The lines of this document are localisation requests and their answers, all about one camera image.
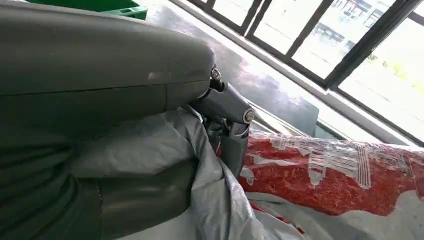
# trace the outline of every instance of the concrete floor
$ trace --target concrete floor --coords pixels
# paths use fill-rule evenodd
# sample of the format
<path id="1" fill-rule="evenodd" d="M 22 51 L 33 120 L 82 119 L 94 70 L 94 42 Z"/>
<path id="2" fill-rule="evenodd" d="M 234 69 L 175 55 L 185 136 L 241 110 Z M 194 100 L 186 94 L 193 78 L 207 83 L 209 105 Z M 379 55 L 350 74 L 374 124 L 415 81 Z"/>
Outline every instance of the concrete floor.
<path id="1" fill-rule="evenodd" d="M 146 21 L 206 41 L 215 52 L 223 81 L 232 84 L 244 97 L 295 128 L 314 136 L 319 110 L 298 92 L 263 72 L 263 62 L 240 56 L 195 25 L 197 19 L 174 11 L 167 1 L 136 1 L 148 7 Z"/>

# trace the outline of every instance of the glass pane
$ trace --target glass pane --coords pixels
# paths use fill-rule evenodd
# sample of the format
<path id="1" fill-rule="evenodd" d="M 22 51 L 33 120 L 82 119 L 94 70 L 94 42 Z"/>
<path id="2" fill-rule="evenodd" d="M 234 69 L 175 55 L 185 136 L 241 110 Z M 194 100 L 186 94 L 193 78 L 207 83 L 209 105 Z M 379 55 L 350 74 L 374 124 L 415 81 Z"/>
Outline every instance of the glass pane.
<path id="1" fill-rule="evenodd" d="M 253 0 L 216 0 L 213 9 L 241 26 L 251 8 Z"/>
<path id="2" fill-rule="evenodd" d="M 340 85 L 424 141 L 424 26 L 405 19 Z"/>
<path id="3" fill-rule="evenodd" d="M 414 12 L 418 15 L 421 15 L 424 17 L 424 4 L 420 3 L 414 10 Z"/>
<path id="4" fill-rule="evenodd" d="M 273 0 L 254 35 L 285 54 L 322 0 Z"/>
<path id="5" fill-rule="evenodd" d="M 325 79 L 395 0 L 334 0 L 293 59 Z"/>

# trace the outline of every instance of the green crate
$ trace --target green crate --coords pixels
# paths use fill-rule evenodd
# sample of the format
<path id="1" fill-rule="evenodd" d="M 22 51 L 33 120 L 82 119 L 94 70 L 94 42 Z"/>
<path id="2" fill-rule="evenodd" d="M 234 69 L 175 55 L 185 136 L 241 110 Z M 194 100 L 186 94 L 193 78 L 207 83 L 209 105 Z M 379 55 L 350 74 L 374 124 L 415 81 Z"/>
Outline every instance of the green crate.
<path id="1" fill-rule="evenodd" d="M 132 0 L 27 0 L 34 4 L 46 4 L 94 12 L 106 12 L 120 16 L 146 20 L 147 8 Z"/>
<path id="2" fill-rule="evenodd" d="M 147 8 L 143 6 L 136 6 L 112 11 L 104 11 L 103 13 L 146 20 Z"/>

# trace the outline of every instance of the gray tarp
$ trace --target gray tarp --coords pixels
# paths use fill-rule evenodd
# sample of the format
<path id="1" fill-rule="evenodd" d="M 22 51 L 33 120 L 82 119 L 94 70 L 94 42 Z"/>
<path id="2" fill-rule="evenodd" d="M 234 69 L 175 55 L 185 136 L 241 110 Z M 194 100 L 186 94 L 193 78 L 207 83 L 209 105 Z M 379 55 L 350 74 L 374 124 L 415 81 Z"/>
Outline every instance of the gray tarp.
<path id="1" fill-rule="evenodd" d="M 200 120 L 183 109 L 124 124 L 87 143 L 72 171 L 76 177 L 157 173 L 193 156 L 199 159 L 199 165 L 190 208 L 179 217 L 128 239 L 163 239 L 172 229 L 179 234 L 169 235 L 170 239 L 303 239 L 294 227 L 273 217 L 261 215 L 258 220 L 242 187 L 216 157 Z M 178 229 L 190 226 L 187 234 Z"/>

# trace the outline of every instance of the black window frame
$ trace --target black window frame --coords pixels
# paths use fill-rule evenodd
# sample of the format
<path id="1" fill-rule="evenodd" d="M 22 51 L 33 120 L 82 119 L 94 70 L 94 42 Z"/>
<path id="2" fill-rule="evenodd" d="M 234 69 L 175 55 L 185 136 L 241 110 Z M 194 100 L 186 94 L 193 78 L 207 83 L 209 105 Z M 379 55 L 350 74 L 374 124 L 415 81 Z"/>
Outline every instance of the black window frame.
<path id="1" fill-rule="evenodd" d="M 259 24 L 263 20 L 268 8 L 272 1 L 278 0 L 254 0 L 250 7 L 242 26 L 239 26 L 221 15 L 213 9 L 216 0 L 207 0 L 202 2 L 201 0 L 188 0 L 193 3 L 210 16 L 216 18 L 218 21 L 230 27 L 236 33 L 244 36 L 247 40 L 262 48 L 279 61 L 283 62 L 290 68 L 301 73 L 303 76 L 313 81 L 315 84 L 323 88 L 324 90 L 332 90 L 352 103 L 356 104 L 369 114 L 377 117 L 383 123 L 389 125 L 392 129 L 409 138 L 411 141 L 424 147 L 424 142 L 414 137 L 409 132 L 403 130 L 393 122 L 389 121 L 381 114 L 367 107 L 362 102 L 356 100 L 343 90 L 339 88 L 339 85 L 371 54 L 371 52 L 405 19 L 409 18 L 421 25 L 424 25 L 424 17 L 413 12 L 414 9 L 424 0 L 396 0 L 392 6 L 375 22 L 369 30 L 362 36 L 362 38 L 356 43 L 352 49 L 341 59 L 341 61 L 333 68 L 333 70 L 327 75 L 326 78 L 318 76 L 313 71 L 309 70 L 299 62 L 293 59 L 294 54 L 300 48 L 305 39 L 314 30 L 315 26 L 319 23 L 322 16 L 331 7 L 334 0 L 322 0 L 311 18 L 308 20 L 306 25 L 303 27 L 300 34 L 294 40 L 286 54 L 281 53 L 273 46 L 264 42 L 260 38 L 254 35 Z"/>

